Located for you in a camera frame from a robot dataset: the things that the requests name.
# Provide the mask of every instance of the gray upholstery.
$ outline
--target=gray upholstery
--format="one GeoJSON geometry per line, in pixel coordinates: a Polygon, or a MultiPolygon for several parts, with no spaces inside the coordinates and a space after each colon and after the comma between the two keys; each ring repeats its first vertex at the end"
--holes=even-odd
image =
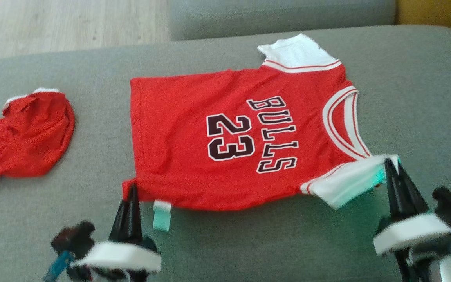
{"type": "Polygon", "coordinates": [[[170,0],[172,40],[392,25],[395,0],[170,0]]]}
{"type": "MultiPolygon", "coordinates": [[[[433,204],[451,187],[451,30],[427,26],[356,27],[304,32],[342,59],[361,90],[361,135],[375,153],[397,153],[433,204]]],[[[129,79],[257,68],[259,44],[296,32],[76,51],[0,60],[0,110],[7,98],[57,87],[76,112],[68,151],[41,178],[0,179],[0,282],[38,281],[55,258],[50,239],[91,220],[108,237],[121,182],[134,176],[129,79]]],[[[173,210],[156,241],[164,282],[397,282],[392,258],[375,256],[372,237],[388,211],[376,189],[339,211],[297,196],[231,213],[173,210]]]]}

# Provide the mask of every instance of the red stripe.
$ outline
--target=red stripe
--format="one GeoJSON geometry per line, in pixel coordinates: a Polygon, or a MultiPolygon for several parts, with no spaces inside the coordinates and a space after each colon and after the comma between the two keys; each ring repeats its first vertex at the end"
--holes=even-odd
{"type": "Polygon", "coordinates": [[[280,64],[278,62],[271,61],[271,60],[265,60],[265,62],[270,62],[270,63],[273,63],[273,64],[277,64],[278,66],[281,66],[283,68],[294,70],[294,69],[304,69],[304,68],[324,68],[324,67],[329,67],[331,65],[335,65],[336,63],[340,62],[340,60],[337,60],[337,61],[335,61],[335,62],[333,62],[333,63],[331,63],[329,65],[325,65],[325,66],[304,66],[304,67],[295,67],[295,68],[289,68],[287,66],[283,66],[282,64],[280,64]]]}
{"type": "MultiPolygon", "coordinates": [[[[332,122],[331,122],[332,119],[331,119],[331,117],[330,117],[330,113],[331,113],[333,107],[335,107],[335,103],[337,103],[337,102],[340,100],[340,98],[342,98],[343,96],[346,96],[347,94],[349,94],[349,92],[352,92],[352,91],[356,91],[356,89],[347,91],[346,93],[342,94],[337,100],[335,100],[335,102],[333,102],[333,104],[332,104],[331,107],[330,107],[330,110],[328,110],[328,115],[327,115],[327,120],[328,120],[328,123],[329,123],[329,124],[332,123],[332,122]]],[[[332,132],[333,135],[335,135],[335,136],[340,136],[340,134],[338,134],[338,132],[335,133],[335,132],[333,131],[333,128],[332,128],[332,127],[330,127],[330,130],[331,130],[331,132],[332,132]]],[[[354,152],[356,155],[359,155],[360,157],[365,158],[364,155],[362,155],[362,154],[356,152],[356,150],[355,150],[352,146],[349,146],[348,144],[345,144],[345,143],[342,143],[342,142],[340,142],[340,144],[342,144],[345,148],[349,149],[350,151],[354,152]]]]}
{"type": "Polygon", "coordinates": [[[361,145],[361,148],[363,148],[363,151],[366,155],[370,157],[370,154],[365,149],[365,145],[361,142],[361,138],[358,134],[358,119],[356,118],[356,115],[354,112],[356,111],[356,98],[358,98],[357,94],[354,94],[353,100],[352,100],[352,119],[353,119],[353,125],[354,125],[354,134],[356,135],[356,138],[358,139],[359,144],[361,145]]]}
{"type": "Polygon", "coordinates": [[[321,176],[320,176],[320,177],[318,177],[318,178],[315,178],[315,179],[313,180],[313,182],[311,182],[311,183],[307,186],[307,192],[308,192],[310,195],[312,195],[312,194],[311,194],[311,185],[312,185],[316,180],[329,178],[330,176],[332,176],[332,174],[334,174],[334,173],[336,173],[338,170],[340,170],[345,164],[347,164],[347,163],[340,164],[339,166],[337,166],[337,168],[336,168],[332,173],[330,173],[329,175],[327,175],[327,176],[325,176],[325,177],[321,177],[321,176]]]}

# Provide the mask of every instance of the basketball jersey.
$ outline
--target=basketball jersey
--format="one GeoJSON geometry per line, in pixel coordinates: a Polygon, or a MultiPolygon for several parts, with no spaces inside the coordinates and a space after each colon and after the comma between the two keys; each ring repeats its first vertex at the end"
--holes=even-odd
{"type": "Polygon", "coordinates": [[[136,177],[124,198],[135,183],[140,200],[196,210],[295,194],[338,208],[382,180],[342,62],[303,34],[258,50],[258,69],[131,80],[136,177]]]}

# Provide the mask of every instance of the red fabric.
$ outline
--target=red fabric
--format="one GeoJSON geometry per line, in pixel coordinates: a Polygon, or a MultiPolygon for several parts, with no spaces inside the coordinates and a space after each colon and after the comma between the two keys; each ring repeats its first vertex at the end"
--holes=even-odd
{"type": "MultiPolygon", "coordinates": [[[[328,100],[351,86],[344,66],[329,71],[284,73],[267,66],[260,69],[226,70],[218,73],[131,80],[131,120],[136,178],[123,183],[123,198],[129,184],[136,183],[143,201],[162,200],[177,207],[197,210],[239,210],[301,193],[303,182],[319,177],[336,165],[355,159],[331,141],[324,129],[322,111],[328,100]],[[281,96],[283,108],[253,110],[248,100],[281,96]],[[292,123],[263,125],[260,112],[288,109],[292,123]],[[215,161],[209,145],[207,118],[224,114],[236,127],[237,116],[247,116],[255,150],[250,156],[215,161]],[[265,141],[262,129],[296,125],[295,132],[275,134],[265,141]],[[297,141],[298,148],[273,150],[263,157],[266,143],[297,141]],[[296,157],[296,167],[258,173],[263,160],[296,157]]],[[[343,108],[333,114],[336,129],[345,136],[343,108]]],[[[224,143],[238,144],[241,134],[231,134],[222,125],[224,143]]],[[[224,151],[227,146],[220,146],[224,151]]]]}
{"type": "Polygon", "coordinates": [[[40,92],[18,98],[0,119],[0,176],[42,176],[67,149],[74,112],[63,93],[40,92]]]}

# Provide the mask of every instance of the light wood floor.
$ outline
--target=light wood floor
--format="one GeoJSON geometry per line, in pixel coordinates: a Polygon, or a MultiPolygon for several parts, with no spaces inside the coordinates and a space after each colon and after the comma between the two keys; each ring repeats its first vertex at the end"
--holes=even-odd
{"type": "Polygon", "coordinates": [[[0,0],[0,59],[170,40],[166,0],[0,0]]]}

